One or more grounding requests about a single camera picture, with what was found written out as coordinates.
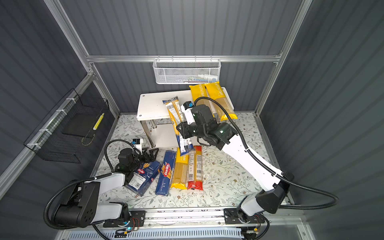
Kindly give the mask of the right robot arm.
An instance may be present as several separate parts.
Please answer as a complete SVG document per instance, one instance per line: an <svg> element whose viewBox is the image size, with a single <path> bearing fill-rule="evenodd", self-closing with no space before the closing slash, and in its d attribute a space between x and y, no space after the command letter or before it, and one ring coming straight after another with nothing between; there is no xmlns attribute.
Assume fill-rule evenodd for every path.
<svg viewBox="0 0 384 240"><path fill-rule="evenodd" d="M261 186L261 190L246 196L238 205L239 219L245 223L255 214L276 213L290 187L279 179L282 171L249 148L234 125L218 123L208 106L185 102L181 112L184 119L177 130L184 139L197 137L215 146L235 159Z"/></svg>

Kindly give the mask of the dark blue spaghetti bag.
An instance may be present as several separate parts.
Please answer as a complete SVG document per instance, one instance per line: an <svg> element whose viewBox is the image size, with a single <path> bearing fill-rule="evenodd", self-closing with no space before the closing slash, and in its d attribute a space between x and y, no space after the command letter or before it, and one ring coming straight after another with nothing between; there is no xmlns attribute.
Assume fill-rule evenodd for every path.
<svg viewBox="0 0 384 240"><path fill-rule="evenodd" d="M163 100L163 104L166 106L169 116L171 118L174 132L178 141L180 155L188 155L191 151L194 150L191 139L184 139L180 132L177 130L177 125L183 123L186 119L182 113L179 98L176 96L170 100Z"/></svg>

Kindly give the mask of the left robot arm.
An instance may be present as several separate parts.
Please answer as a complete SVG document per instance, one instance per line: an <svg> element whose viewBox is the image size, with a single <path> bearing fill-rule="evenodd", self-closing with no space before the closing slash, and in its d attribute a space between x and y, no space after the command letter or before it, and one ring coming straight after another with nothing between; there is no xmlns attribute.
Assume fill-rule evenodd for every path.
<svg viewBox="0 0 384 240"><path fill-rule="evenodd" d="M47 203L44 220L51 228L85 228L108 222L112 226L134 226L125 203L99 203L99 196L116 188L128 187L140 193L151 184L160 166L158 149L125 148L118 155L113 171L87 180L73 180Z"/></svg>

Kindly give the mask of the red spaghetti bag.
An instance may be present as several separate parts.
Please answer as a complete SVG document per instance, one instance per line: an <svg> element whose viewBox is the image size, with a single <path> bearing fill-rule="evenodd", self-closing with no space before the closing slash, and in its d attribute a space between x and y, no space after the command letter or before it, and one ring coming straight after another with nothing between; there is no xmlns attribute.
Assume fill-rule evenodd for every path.
<svg viewBox="0 0 384 240"><path fill-rule="evenodd" d="M195 150L189 154L188 190L203 190L203 159L202 147L194 146Z"/></svg>

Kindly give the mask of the blue Barilla pasta box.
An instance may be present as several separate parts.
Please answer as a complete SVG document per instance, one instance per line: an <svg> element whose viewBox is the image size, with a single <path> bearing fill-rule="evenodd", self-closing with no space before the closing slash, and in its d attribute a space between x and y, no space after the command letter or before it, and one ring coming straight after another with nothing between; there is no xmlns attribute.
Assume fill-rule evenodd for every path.
<svg viewBox="0 0 384 240"><path fill-rule="evenodd" d="M157 161L141 164L128 179L125 187L142 197L159 174L160 166L161 163Z"/></svg>

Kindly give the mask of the yellow Pastatime spaghetti bag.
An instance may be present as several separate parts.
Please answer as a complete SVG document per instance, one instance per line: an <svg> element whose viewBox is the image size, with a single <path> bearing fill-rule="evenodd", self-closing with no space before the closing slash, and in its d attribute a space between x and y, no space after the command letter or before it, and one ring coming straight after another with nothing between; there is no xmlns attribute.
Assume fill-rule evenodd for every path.
<svg viewBox="0 0 384 240"><path fill-rule="evenodd" d="M171 188L186 190L188 186L189 155L181 156L180 148L177 150L175 167Z"/></svg>
<svg viewBox="0 0 384 240"><path fill-rule="evenodd" d="M219 82L205 84L205 87L207 89L209 97L218 102L226 110L231 119L237 120L238 116L234 113L234 110L231 107ZM220 122L228 120L227 115L220 107L214 104L214 108L217 111Z"/></svg>
<svg viewBox="0 0 384 240"><path fill-rule="evenodd" d="M193 102L199 98L199 97L208 97L207 90L204 84L199 84L199 85L193 85L189 86L193 98ZM213 108L211 106L211 102L209 100L203 99L197 102L197 105L206 105L209 107L211 113L213 114Z"/></svg>

